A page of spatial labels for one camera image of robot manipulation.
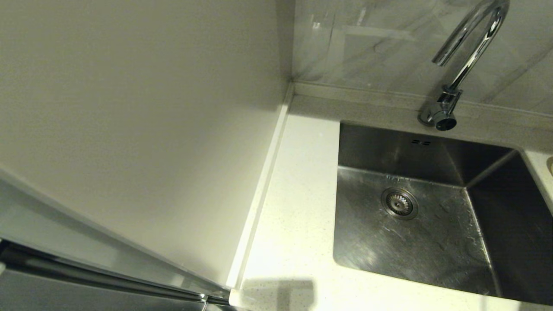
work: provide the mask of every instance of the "faucet spout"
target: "faucet spout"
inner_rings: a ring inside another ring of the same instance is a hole
[[[434,56],[432,59],[433,63],[438,66],[446,65],[451,56],[455,54],[459,46],[461,46],[476,26],[486,16],[491,16],[486,30],[481,35],[473,52],[459,69],[454,80],[450,84],[444,85],[444,92],[436,103],[433,103],[419,114],[419,121],[424,125],[435,126],[438,130],[447,131],[457,124],[453,116],[453,109],[462,93],[459,85],[492,42],[497,31],[505,21],[508,10],[509,0],[482,0],[468,12],[436,56]]]

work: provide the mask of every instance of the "speckled quartz countertop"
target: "speckled quartz countertop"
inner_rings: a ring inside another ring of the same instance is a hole
[[[342,117],[305,114],[292,109],[286,120],[243,282],[232,291],[231,304],[252,311],[553,310],[339,266],[332,253]],[[540,172],[535,178],[547,185],[542,191],[551,191],[553,177],[539,167],[542,160],[546,167],[548,151],[523,153]]]

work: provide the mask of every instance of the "stainless steel sink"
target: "stainless steel sink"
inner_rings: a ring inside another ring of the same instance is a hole
[[[553,305],[553,220],[517,151],[343,123],[338,164],[339,265]]]

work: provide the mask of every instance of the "drain strainer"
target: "drain strainer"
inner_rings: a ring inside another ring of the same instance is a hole
[[[380,200],[386,211],[395,218],[409,220],[419,212],[419,204],[413,195],[404,189],[388,188],[382,192]]]

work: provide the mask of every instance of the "tile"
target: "tile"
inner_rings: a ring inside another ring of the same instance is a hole
[[[553,115],[553,93],[549,93],[549,96],[544,98],[537,106],[532,108],[532,111],[544,113],[546,115]]]
[[[425,103],[434,100],[433,97],[427,96],[362,91],[300,82],[295,84],[295,92],[293,113],[298,111],[319,113],[319,116],[323,118],[331,117],[333,120],[350,121],[363,120],[363,118],[375,116],[378,113],[381,117],[376,122],[402,120],[400,123],[406,126],[411,123],[414,126],[420,125],[416,120],[418,111]],[[547,97],[543,102],[544,109],[551,108],[551,99],[553,96]],[[477,123],[497,123],[553,131],[553,115],[540,113],[540,111],[524,111],[461,100],[455,108],[455,116],[458,120],[456,131],[468,120],[474,120]]]
[[[444,68],[431,59],[478,2],[297,0],[294,79],[436,96],[440,86],[456,75],[485,23]],[[511,2],[502,29],[463,82],[463,99],[552,114],[539,106],[553,80],[547,70],[553,50],[552,12],[550,0]],[[544,83],[537,85],[536,80]]]

